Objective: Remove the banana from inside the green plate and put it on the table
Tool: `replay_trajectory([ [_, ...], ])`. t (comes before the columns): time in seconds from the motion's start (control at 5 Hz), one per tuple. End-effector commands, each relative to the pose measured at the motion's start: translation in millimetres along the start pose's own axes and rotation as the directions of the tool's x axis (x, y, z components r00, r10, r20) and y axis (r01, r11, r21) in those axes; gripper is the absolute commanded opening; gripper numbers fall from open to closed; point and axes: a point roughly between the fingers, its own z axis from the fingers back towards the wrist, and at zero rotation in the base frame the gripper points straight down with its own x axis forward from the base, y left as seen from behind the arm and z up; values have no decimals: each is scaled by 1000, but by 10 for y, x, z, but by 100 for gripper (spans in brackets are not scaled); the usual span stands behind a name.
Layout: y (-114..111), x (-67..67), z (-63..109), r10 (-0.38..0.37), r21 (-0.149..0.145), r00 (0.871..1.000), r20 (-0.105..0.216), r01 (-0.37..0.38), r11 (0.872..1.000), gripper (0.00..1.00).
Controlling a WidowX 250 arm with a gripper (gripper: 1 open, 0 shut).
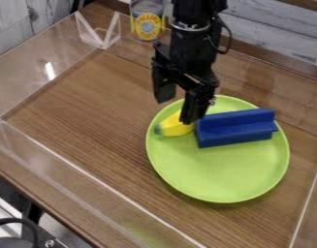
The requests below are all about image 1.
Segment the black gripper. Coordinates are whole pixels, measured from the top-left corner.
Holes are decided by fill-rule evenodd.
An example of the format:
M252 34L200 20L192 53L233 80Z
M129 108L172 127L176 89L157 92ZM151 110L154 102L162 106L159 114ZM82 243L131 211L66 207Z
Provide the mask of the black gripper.
M218 56L221 25L212 22L205 29L173 27L172 39L154 44L151 80L154 98L162 104L177 96L177 86L185 91L180 122L201 119L216 98L218 78L212 66Z

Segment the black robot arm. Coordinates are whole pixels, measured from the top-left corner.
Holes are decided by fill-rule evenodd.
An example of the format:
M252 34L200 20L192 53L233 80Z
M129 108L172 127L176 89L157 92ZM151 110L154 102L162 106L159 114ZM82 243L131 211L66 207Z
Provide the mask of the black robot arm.
M172 39L154 44L151 79L158 103L177 96L177 86L185 91L180 122L201 119L213 104L220 81L213 71L218 54L221 29L218 13L226 0L173 0Z

